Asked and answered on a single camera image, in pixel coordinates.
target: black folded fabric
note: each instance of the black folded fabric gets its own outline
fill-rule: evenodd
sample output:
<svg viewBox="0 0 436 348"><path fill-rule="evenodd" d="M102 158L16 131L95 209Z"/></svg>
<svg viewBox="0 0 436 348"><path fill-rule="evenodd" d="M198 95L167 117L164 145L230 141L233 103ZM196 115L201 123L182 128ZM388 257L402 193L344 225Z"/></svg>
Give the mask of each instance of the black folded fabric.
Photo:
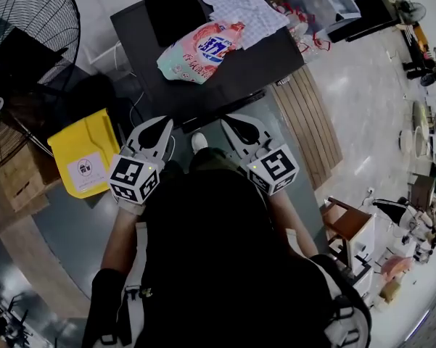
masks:
<svg viewBox="0 0 436 348"><path fill-rule="evenodd" d="M198 0L145 0L145 7L160 46L170 46L207 22Z"/></svg>

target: wood floor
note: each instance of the wood floor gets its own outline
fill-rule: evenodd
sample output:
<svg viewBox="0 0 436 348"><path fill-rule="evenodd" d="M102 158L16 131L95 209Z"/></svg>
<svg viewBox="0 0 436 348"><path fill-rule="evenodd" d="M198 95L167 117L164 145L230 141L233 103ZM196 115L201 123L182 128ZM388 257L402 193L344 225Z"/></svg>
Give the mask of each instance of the wood floor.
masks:
<svg viewBox="0 0 436 348"><path fill-rule="evenodd" d="M308 175L317 189L342 161L342 151L321 94L307 66L281 86L270 86L292 136L302 152Z"/></svg>

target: plastic bag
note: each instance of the plastic bag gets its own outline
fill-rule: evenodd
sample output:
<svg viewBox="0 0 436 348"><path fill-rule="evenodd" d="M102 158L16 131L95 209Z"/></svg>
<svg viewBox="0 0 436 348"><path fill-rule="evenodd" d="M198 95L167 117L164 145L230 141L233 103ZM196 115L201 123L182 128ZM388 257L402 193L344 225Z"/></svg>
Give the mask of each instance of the plastic bag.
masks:
<svg viewBox="0 0 436 348"><path fill-rule="evenodd" d="M244 24L213 21L185 35L157 60L168 80L203 84L216 71L224 56L239 48Z"/></svg>

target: white cube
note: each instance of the white cube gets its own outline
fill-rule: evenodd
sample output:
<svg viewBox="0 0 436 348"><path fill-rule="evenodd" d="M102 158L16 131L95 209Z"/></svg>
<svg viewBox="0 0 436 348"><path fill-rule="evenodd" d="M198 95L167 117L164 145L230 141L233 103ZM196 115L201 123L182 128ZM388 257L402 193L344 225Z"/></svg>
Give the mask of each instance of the white cube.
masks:
<svg viewBox="0 0 436 348"><path fill-rule="evenodd" d="M268 195L287 187L300 171L286 144L251 162L247 169L248 179Z"/></svg>
<svg viewBox="0 0 436 348"><path fill-rule="evenodd" d="M158 165L115 154L111 161L108 185L120 199L143 204L160 182Z"/></svg>

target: light strip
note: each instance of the light strip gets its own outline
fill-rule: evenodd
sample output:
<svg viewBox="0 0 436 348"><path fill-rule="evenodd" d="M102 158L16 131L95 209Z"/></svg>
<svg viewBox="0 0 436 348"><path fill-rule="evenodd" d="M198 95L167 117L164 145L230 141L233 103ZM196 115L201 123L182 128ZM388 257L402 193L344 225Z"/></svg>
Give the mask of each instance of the light strip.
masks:
<svg viewBox="0 0 436 348"><path fill-rule="evenodd" d="M419 322L416 324L416 326L414 326L414 329L409 333L409 335L406 337L405 341L407 341L408 339L411 338L411 335L414 334L414 331L417 330L417 328L421 325L422 321L424 321L424 319L427 317L428 314L429 314L429 310L424 313L421 320L419 320Z"/></svg>

